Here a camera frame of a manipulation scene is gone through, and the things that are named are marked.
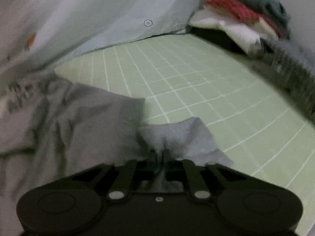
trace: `black fabric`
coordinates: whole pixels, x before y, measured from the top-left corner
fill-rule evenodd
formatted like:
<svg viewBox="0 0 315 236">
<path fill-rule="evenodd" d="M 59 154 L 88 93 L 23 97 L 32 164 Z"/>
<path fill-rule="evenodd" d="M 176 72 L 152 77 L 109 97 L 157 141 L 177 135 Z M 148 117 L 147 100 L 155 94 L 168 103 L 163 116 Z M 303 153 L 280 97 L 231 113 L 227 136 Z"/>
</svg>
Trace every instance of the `black fabric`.
<svg viewBox="0 0 315 236">
<path fill-rule="evenodd" d="M 192 27 L 191 33 L 219 45 L 230 52 L 245 54 L 245 52 L 237 46 L 237 44 L 224 31 Z"/>
</svg>

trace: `dark blanket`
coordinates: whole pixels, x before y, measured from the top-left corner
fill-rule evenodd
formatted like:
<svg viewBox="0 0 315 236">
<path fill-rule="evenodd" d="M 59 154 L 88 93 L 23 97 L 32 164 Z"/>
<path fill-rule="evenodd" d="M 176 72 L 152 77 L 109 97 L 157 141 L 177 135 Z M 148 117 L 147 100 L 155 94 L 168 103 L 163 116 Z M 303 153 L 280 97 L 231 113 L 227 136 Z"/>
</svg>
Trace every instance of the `dark blanket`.
<svg viewBox="0 0 315 236">
<path fill-rule="evenodd" d="M 310 119 L 315 121 L 315 54 L 287 40 L 261 39 L 262 51 L 253 55 L 256 67 L 288 91 Z"/>
<path fill-rule="evenodd" d="M 253 11 L 266 15 L 280 28 L 283 35 L 290 39 L 288 23 L 290 16 L 278 0 L 237 0 L 251 8 Z"/>
</svg>

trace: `screw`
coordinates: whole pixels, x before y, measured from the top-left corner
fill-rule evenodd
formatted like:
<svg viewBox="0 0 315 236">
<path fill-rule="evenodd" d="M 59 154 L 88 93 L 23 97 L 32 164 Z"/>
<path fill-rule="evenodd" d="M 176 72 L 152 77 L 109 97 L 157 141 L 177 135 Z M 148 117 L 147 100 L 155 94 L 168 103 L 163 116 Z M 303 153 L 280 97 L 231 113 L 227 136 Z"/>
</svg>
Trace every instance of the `screw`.
<svg viewBox="0 0 315 236">
<path fill-rule="evenodd" d="M 108 194 L 108 197 L 111 198 L 111 199 L 122 199 L 123 197 L 125 196 L 125 194 L 121 191 L 113 191 L 113 192 L 110 192 Z"/>
<path fill-rule="evenodd" d="M 147 19 L 147 20 L 144 21 L 144 25 L 145 25 L 146 27 L 150 27 L 150 26 L 153 25 L 153 22 L 152 22 L 152 20 Z"/>
<path fill-rule="evenodd" d="M 211 196 L 208 191 L 197 191 L 195 192 L 195 197 L 198 199 L 207 199 Z"/>
<path fill-rule="evenodd" d="M 155 201 L 156 202 L 162 202 L 164 199 L 163 199 L 163 197 L 156 197 L 155 198 Z"/>
</svg>

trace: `folded clothes stack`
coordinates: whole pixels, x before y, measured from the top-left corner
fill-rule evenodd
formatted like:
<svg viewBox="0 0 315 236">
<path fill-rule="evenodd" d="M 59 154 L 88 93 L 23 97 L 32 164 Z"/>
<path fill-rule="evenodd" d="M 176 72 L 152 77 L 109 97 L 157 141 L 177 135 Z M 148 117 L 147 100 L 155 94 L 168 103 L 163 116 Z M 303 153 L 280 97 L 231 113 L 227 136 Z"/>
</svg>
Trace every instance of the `folded clothes stack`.
<svg viewBox="0 0 315 236">
<path fill-rule="evenodd" d="M 261 50 L 261 38 L 289 39 L 289 16 L 277 0 L 207 0 L 204 9 L 190 20 L 193 33 L 219 44 L 222 35 L 213 34 L 219 30 L 225 33 L 226 41 L 236 43 L 247 55 Z M 224 48 L 235 52 L 232 45 Z"/>
<path fill-rule="evenodd" d="M 278 0 L 207 0 L 189 25 L 199 37 L 255 59 L 253 67 L 315 122 L 315 53 L 289 40 L 289 20 Z"/>
</svg>

